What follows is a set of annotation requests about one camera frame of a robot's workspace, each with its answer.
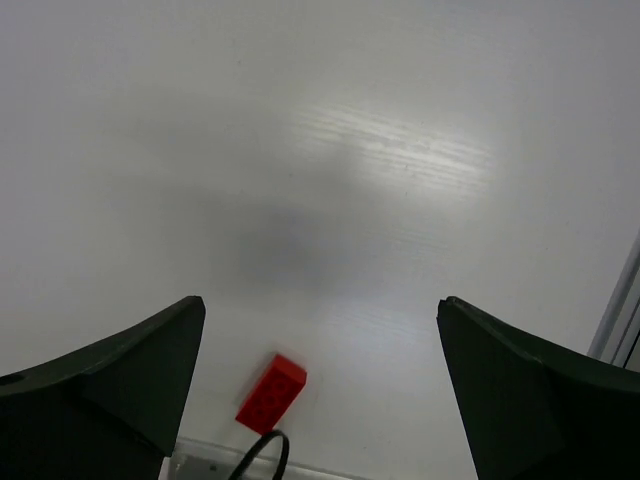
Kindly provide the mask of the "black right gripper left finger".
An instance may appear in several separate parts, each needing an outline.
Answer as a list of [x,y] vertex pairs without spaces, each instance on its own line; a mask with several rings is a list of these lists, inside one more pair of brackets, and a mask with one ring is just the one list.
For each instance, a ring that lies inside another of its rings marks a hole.
[[172,455],[205,323],[199,296],[1,378],[4,479],[156,479]]

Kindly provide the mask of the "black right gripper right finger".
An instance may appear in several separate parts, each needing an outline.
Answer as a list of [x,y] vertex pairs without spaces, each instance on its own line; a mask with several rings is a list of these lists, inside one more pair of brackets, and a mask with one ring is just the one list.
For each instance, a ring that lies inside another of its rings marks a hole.
[[638,373],[457,297],[437,325],[478,478],[638,478]]

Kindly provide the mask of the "red lego brick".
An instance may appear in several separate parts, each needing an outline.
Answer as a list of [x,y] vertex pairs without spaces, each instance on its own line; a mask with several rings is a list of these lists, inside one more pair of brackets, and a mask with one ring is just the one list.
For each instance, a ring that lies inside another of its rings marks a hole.
[[274,429],[307,382],[307,371],[276,354],[242,403],[235,420],[263,435]]

